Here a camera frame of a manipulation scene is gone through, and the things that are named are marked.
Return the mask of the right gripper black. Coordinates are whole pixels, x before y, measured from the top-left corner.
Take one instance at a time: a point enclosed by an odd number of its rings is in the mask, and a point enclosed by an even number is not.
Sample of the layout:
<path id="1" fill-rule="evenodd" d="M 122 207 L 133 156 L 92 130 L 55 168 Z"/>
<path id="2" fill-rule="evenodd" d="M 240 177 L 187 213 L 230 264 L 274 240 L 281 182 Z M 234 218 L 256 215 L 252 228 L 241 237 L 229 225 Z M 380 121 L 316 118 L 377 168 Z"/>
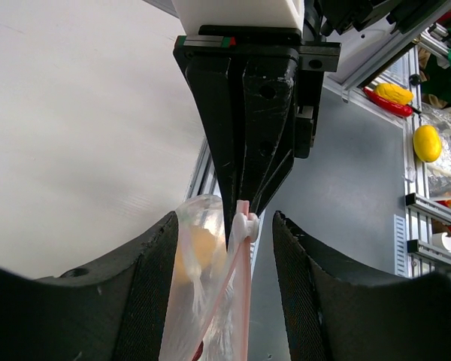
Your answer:
<path id="1" fill-rule="evenodd" d="M 174 58 L 187 65 L 192 91 L 207 138 L 222 197 L 225 237 L 232 230 L 235 212 L 234 128 L 229 92 L 230 59 L 195 56 L 278 56 L 291 51 L 305 71 L 337 71 L 341 45 L 296 28 L 257 26 L 201 26 L 197 35 L 181 35 Z M 244 165 L 237 198 L 250 202 L 256 214 L 264 211 L 294 162 L 294 85 L 297 62 L 288 57 L 248 60 L 242 75 L 244 91 Z"/>

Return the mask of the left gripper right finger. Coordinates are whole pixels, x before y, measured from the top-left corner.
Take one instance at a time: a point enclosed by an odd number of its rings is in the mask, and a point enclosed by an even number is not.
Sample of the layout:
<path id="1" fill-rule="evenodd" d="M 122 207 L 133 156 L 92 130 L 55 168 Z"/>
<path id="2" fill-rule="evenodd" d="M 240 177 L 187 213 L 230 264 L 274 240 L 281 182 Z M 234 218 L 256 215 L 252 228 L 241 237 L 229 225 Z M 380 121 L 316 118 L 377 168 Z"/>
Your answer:
<path id="1" fill-rule="evenodd" d="M 451 268 L 391 275 L 280 212 L 272 238 L 293 360 L 451 360 Z"/>

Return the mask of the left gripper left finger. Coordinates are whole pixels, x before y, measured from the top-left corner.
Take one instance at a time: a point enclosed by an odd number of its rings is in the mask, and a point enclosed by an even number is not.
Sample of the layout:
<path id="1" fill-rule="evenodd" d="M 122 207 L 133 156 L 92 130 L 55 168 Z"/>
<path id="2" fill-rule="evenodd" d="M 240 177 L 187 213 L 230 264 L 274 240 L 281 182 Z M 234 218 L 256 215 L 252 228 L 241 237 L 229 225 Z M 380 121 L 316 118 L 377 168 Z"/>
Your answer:
<path id="1" fill-rule="evenodd" d="M 177 246 L 166 214 L 60 277 L 0 269 L 0 360 L 156 360 Z"/>

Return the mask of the clear zip top bag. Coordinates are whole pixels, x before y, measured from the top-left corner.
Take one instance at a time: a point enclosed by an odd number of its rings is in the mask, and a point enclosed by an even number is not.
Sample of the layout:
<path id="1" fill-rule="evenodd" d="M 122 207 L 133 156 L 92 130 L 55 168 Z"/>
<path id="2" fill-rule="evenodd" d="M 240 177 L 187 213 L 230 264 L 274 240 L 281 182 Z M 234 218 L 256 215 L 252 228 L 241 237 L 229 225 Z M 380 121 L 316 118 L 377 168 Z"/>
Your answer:
<path id="1" fill-rule="evenodd" d="M 200 226 L 211 233 L 223 232 L 227 258 L 221 272 L 199 274 L 192 241 L 182 247 L 191 282 L 179 284 L 172 275 L 160 360 L 192 360 L 203 341 L 200 360 L 246 360 L 250 324 L 252 268 L 250 243 L 256 240 L 259 218 L 247 201 L 235 205 L 232 230 L 226 238 L 222 199 L 200 195 L 175 211 L 179 231 Z"/>

